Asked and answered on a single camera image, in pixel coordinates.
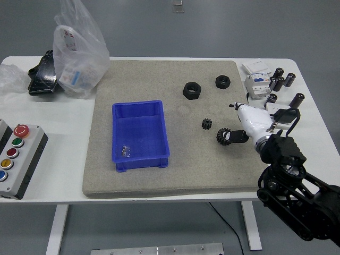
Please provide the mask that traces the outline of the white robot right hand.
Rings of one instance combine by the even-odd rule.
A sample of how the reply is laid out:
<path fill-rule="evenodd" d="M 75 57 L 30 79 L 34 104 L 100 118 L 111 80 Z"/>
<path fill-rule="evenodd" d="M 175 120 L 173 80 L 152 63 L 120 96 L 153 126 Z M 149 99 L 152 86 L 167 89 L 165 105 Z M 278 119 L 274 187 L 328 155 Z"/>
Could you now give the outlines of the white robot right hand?
<path fill-rule="evenodd" d="M 274 132 L 277 124 L 272 121 L 269 113 L 264 109 L 240 102 L 230 104 L 229 107 L 235 108 L 237 111 L 243 129 L 223 131 L 222 138 L 226 140 L 226 144 L 245 143 L 251 138 L 254 148 L 260 150 L 260 147 L 265 145 Z"/>

